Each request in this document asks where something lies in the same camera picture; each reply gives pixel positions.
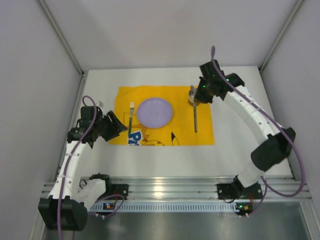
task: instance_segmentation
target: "fork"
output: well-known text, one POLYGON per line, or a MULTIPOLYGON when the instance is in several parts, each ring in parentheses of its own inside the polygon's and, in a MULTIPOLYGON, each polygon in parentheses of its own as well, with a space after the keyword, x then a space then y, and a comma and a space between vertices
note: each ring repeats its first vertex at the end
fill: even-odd
POLYGON ((133 115, 134 115, 134 111, 135 111, 135 102, 134 102, 134 101, 131 101, 131 102, 130 102, 129 132, 128 132, 129 138, 130 138, 130 135, 131 135, 132 117, 133 117, 133 115))

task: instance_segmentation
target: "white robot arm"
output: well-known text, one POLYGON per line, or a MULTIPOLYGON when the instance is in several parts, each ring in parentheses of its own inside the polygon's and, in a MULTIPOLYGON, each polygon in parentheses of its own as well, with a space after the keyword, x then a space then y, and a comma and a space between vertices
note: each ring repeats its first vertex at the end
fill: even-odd
MULTIPOLYGON (((216 71, 212 61, 201 65, 203 77, 200 77, 198 88, 193 93, 194 97, 189 100, 193 99, 196 104, 206 104, 212 103, 213 97, 221 98, 245 122, 258 142, 259 146, 251 153, 251 161, 233 180, 232 187, 239 198, 246 193, 247 188, 255 185, 267 170, 287 158, 292 146, 279 129, 259 112, 260 107, 245 87, 244 81, 235 73, 225 76, 228 83, 249 98, 250 102, 247 102, 221 78, 224 73, 220 70, 218 62, 216 60, 214 62, 220 73, 216 71)), ((294 141, 296 133, 291 127, 283 131, 294 141)))
POLYGON ((68 132, 66 153, 53 189, 48 198, 39 201, 39 212, 50 230, 82 231, 91 206, 112 194, 109 175, 100 173, 92 175, 79 191, 83 167, 97 138, 107 142, 127 130, 112 111, 105 114, 101 106, 81 108, 77 126, 68 132))

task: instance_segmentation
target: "purple plate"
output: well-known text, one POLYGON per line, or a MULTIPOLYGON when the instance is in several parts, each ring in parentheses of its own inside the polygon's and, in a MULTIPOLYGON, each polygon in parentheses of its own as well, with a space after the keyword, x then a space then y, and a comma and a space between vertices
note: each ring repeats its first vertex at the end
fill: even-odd
POLYGON ((173 109, 169 102, 160 97, 144 100, 136 111, 138 121, 150 129, 158 129, 170 122, 173 109))

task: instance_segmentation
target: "yellow placemat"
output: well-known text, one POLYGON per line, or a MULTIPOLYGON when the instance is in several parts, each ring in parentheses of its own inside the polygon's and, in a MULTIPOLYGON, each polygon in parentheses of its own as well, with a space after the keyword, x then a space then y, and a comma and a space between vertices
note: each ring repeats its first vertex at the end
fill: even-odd
POLYGON ((110 144, 139 146, 196 146, 213 145, 214 132, 209 104, 196 107, 197 128, 194 127, 194 109, 188 103, 189 86, 121 86, 115 99, 114 113, 129 126, 130 102, 134 102, 134 114, 130 138, 128 131, 109 141, 110 144), (164 127, 151 129, 142 126, 136 116, 139 105, 148 98, 163 98, 173 108, 173 117, 164 127))

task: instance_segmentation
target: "metal floor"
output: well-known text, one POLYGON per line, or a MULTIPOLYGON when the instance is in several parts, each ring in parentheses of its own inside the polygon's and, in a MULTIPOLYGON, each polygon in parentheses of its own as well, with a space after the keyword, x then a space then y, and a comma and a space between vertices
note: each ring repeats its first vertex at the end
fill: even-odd
MULTIPOLYGON (((45 231, 42 240, 58 240, 45 231)), ((71 240, 66 232, 64 239, 71 240)), ((90 216, 76 240, 308 240, 298 202, 265 202, 249 219, 234 213, 118 213, 103 220, 90 216)))

